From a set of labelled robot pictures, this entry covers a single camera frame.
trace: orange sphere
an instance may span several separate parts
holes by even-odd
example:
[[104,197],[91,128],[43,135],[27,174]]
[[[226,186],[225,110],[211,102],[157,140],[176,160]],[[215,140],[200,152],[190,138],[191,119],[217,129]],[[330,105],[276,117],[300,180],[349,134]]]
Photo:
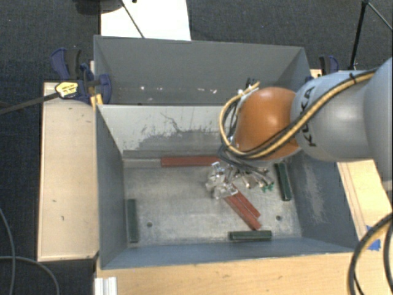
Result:
[[[235,146],[240,151],[250,151],[288,126],[295,95],[295,92],[280,87],[266,87],[251,93],[239,110]],[[297,149],[298,144],[291,139],[266,159],[285,157]]]

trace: black cable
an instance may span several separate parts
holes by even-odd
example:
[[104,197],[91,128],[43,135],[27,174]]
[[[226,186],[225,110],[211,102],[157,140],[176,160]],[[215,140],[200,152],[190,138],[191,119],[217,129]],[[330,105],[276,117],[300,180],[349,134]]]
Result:
[[[12,258],[13,258],[12,256],[0,256],[0,261],[1,260],[11,260]],[[56,288],[56,294],[60,295],[59,283],[58,283],[55,275],[53,274],[53,272],[48,267],[46,267],[45,265],[43,265],[42,263],[40,263],[38,261],[29,259],[29,258],[24,258],[24,257],[17,256],[17,257],[15,257],[15,259],[18,260],[18,261],[34,264],[35,266],[38,266],[40,269],[44,270],[50,276],[50,278],[52,279],[53,284],[55,285],[55,288]]]
[[377,233],[377,231],[379,231],[383,226],[385,226],[389,222],[392,222],[392,218],[393,218],[393,213],[390,213],[389,215],[385,216],[383,219],[378,221],[372,228],[368,230],[368,232],[364,235],[361,241],[357,244],[354,253],[352,255],[351,263],[349,265],[349,272],[348,272],[348,285],[349,285],[349,292],[351,293],[351,295],[356,295],[356,291],[354,287],[355,268],[363,248],[370,241],[371,237],[375,233]]
[[366,12],[366,7],[368,5],[368,0],[362,0],[362,8],[360,9],[359,21],[357,22],[356,36],[354,41],[354,47],[352,49],[351,61],[349,62],[349,70],[355,69],[355,58],[357,53],[357,46],[359,45],[360,33],[362,31],[364,14]]
[[360,287],[359,281],[357,280],[356,272],[354,272],[354,280],[355,280],[356,288],[357,288],[357,290],[359,291],[360,295],[365,295],[365,294],[363,293],[362,288]]
[[2,212],[1,208],[0,208],[0,216],[2,218],[2,222],[4,224],[4,226],[6,227],[6,231],[8,234],[8,238],[10,240],[10,246],[11,246],[11,259],[12,259],[12,275],[11,275],[11,284],[10,284],[10,291],[9,294],[12,295],[12,293],[14,292],[14,285],[15,285],[15,271],[17,268],[17,262],[16,262],[16,254],[15,254],[15,245],[14,245],[14,239],[12,238],[12,233],[11,233],[11,229],[8,225],[6,216],[4,215],[4,213]]
[[53,283],[55,284],[56,287],[56,294],[60,295],[60,287],[59,287],[59,283],[57,282],[56,277],[54,276],[54,274],[52,273],[51,270],[49,270],[46,266],[44,266],[43,264],[32,260],[32,259],[28,259],[28,258],[24,258],[24,257],[19,257],[16,256],[15,254],[15,244],[14,244],[14,239],[12,238],[12,233],[11,233],[11,229],[8,225],[7,219],[4,216],[4,213],[2,212],[1,208],[0,208],[0,216],[2,218],[3,224],[6,227],[6,231],[8,234],[8,238],[10,240],[10,245],[11,245],[11,256],[0,256],[0,261],[1,260],[12,260],[12,277],[11,277],[11,284],[10,284],[10,291],[9,294],[12,295],[14,293],[14,286],[15,286],[15,271],[16,271],[16,260],[18,261],[23,261],[23,262],[28,262],[30,264],[34,264],[38,267],[40,267],[42,270],[44,270],[52,279]]
[[386,233],[385,242],[383,245],[383,266],[385,268],[387,283],[389,284],[389,287],[393,294],[393,278],[392,278],[391,264],[389,260],[392,232],[393,232],[393,222],[391,222],[391,225],[389,226],[389,230]]
[[382,14],[375,8],[375,6],[371,3],[368,3],[368,6],[371,8],[372,11],[374,11],[374,13],[382,20],[382,22],[385,23],[385,25],[391,30],[393,31],[392,26],[387,22],[387,20],[382,16]]
[[125,6],[123,0],[119,0],[119,1],[120,1],[120,3],[122,4],[122,7],[125,9],[125,12],[127,12],[129,18],[130,18],[131,21],[133,22],[133,24],[134,24],[136,30],[138,31],[139,35],[141,35],[141,37],[142,37],[143,39],[145,39],[145,36],[143,36],[141,30],[139,29],[139,26],[135,23],[133,16],[132,16],[132,15],[130,14],[130,12],[128,11],[128,9],[127,9],[127,7]]
[[33,100],[26,101],[24,103],[13,105],[11,107],[2,108],[2,109],[0,109],[0,115],[8,114],[9,112],[12,112],[12,111],[18,111],[20,109],[30,107],[33,105],[42,104],[46,101],[50,101],[50,100],[53,100],[58,97],[59,97],[58,93],[52,93],[52,94],[49,94],[49,95],[46,95],[43,97],[39,97],[39,98],[35,98]]

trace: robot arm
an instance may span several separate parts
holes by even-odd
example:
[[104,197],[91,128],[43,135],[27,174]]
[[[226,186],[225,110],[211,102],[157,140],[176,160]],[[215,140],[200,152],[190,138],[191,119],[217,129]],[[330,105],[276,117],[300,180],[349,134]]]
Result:
[[[274,160],[302,149],[331,162],[374,159],[385,189],[392,188],[391,58],[376,71],[311,80],[297,93],[258,86],[232,98],[220,115],[232,157]],[[232,107],[237,121],[227,135],[225,116]]]

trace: wire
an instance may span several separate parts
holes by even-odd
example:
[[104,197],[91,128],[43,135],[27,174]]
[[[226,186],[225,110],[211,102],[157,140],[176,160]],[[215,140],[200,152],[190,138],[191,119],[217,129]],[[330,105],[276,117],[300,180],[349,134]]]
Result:
[[354,272],[354,280],[355,280],[356,288],[357,288],[357,290],[359,291],[360,295],[365,295],[365,294],[363,293],[362,288],[360,287],[359,281],[357,280],[356,272]]
[[385,25],[391,30],[393,31],[392,26],[387,22],[387,20],[382,16],[382,14],[369,2],[368,6],[371,8],[372,11],[374,11],[375,14],[377,14],[377,16],[382,20],[382,22],[385,23]]
[[139,26],[135,23],[133,16],[130,14],[130,11],[128,11],[128,8],[125,6],[125,3],[123,0],[119,0],[120,3],[122,4],[123,8],[125,9],[125,12],[127,12],[129,18],[131,19],[131,21],[133,22],[136,30],[138,31],[139,35],[141,35],[141,37],[143,39],[145,39],[145,36],[142,34],[141,30],[139,29]]
[[15,245],[14,245],[14,239],[12,238],[12,233],[11,233],[11,229],[8,225],[6,216],[4,215],[4,213],[2,212],[1,208],[0,208],[0,216],[2,218],[2,222],[4,224],[4,226],[6,227],[6,231],[8,234],[8,238],[10,240],[10,246],[11,246],[11,255],[12,255],[12,276],[11,276],[11,284],[10,284],[10,291],[9,294],[12,295],[12,293],[14,292],[14,285],[15,285],[15,271],[17,269],[17,262],[16,262],[16,254],[15,254]]
[[[14,258],[14,257],[12,257],[12,256],[0,256],[0,261],[1,261],[1,260],[11,260],[11,259],[13,259],[13,258]],[[58,283],[58,281],[57,281],[55,275],[53,274],[53,272],[52,272],[48,267],[46,267],[45,265],[41,264],[41,263],[38,262],[38,261],[29,259],[29,258],[24,258],[24,257],[16,256],[15,259],[18,260],[18,261],[22,261],[22,262],[27,262],[27,263],[30,263],[30,264],[34,264],[35,266],[38,266],[40,269],[42,269],[43,271],[45,271],[45,272],[50,276],[50,278],[52,279],[53,284],[55,284],[55,287],[56,287],[56,294],[57,294],[57,295],[60,295],[59,283]]]
[[349,265],[349,272],[348,272],[348,285],[349,285],[349,292],[351,295],[356,295],[355,287],[354,287],[354,280],[355,280],[355,268],[359,256],[362,250],[370,243],[372,240],[372,236],[374,236],[377,232],[379,232],[385,225],[389,222],[392,222],[393,213],[385,216],[383,219],[378,221],[368,232],[364,235],[361,241],[357,244],[354,253],[352,255],[351,263]]
[[292,139],[295,134],[298,133],[298,131],[307,123],[307,121],[314,117],[315,114],[320,110],[320,108],[323,107],[329,100],[331,100],[342,91],[352,87],[353,85],[369,80],[374,75],[374,72],[375,69],[362,74],[358,74],[355,77],[350,77],[349,79],[340,82],[339,84],[331,88],[328,92],[324,93],[318,99],[316,99],[308,108],[304,110],[304,112],[298,118],[296,118],[285,129],[281,130],[281,132],[279,132],[276,137],[273,136],[259,146],[255,147],[254,149],[243,152],[231,145],[228,138],[225,136],[224,115],[228,107],[233,102],[240,100],[243,95],[249,93],[253,89],[256,89],[259,85],[259,82],[257,82],[252,87],[245,90],[243,93],[240,93],[237,96],[231,98],[221,110],[219,126],[222,141],[232,154],[240,158],[256,159],[269,156],[270,154],[277,151],[279,148],[283,147],[286,143],[288,143],[289,140]]
[[12,295],[14,293],[15,271],[16,271],[16,267],[17,267],[16,260],[18,260],[18,261],[23,261],[23,262],[28,262],[28,263],[34,264],[34,265],[40,267],[42,270],[44,270],[50,276],[50,278],[52,279],[53,283],[55,284],[56,294],[60,295],[59,283],[57,282],[57,279],[56,279],[56,277],[54,276],[54,274],[52,273],[51,270],[49,270],[46,266],[44,266],[43,264],[41,264],[41,263],[39,263],[39,262],[37,262],[35,260],[16,256],[16,254],[15,254],[15,244],[14,244],[14,239],[12,238],[11,229],[10,229],[10,227],[8,225],[7,219],[4,216],[4,213],[2,212],[1,208],[0,208],[0,216],[2,218],[4,226],[6,227],[6,231],[7,231],[8,238],[9,238],[10,245],[11,245],[11,254],[12,255],[11,256],[0,256],[0,261],[1,260],[12,260],[12,277],[11,277],[11,284],[10,284],[9,294]]
[[389,284],[389,287],[393,294],[393,278],[392,278],[391,265],[389,261],[392,232],[393,232],[393,222],[391,222],[391,225],[389,226],[389,230],[386,234],[385,242],[383,246],[383,266],[385,268],[387,283]]

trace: black floor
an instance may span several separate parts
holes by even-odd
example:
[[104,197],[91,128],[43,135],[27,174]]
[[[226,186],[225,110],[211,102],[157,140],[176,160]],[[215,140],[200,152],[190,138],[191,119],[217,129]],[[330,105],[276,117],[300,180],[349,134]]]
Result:
[[[392,0],[370,0],[392,23]],[[341,68],[351,57],[360,0],[187,0],[194,40],[298,45],[311,68],[319,55],[334,55]],[[93,58],[99,5],[87,0],[0,0],[0,101],[20,103],[41,95],[44,79],[56,78],[49,63],[59,47]],[[365,14],[357,69],[392,56],[392,33],[370,10]],[[14,235],[18,256],[35,257],[40,162],[40,107],[0,116],[0,208]],[[0,256],[10,255],[0,224]],[[90,294],[92,261],[50,264],[61,294]],[[11,265],[0,261],[0,295],[9,293]],[[14,294],[54,294],[48,276],[17,266]]]

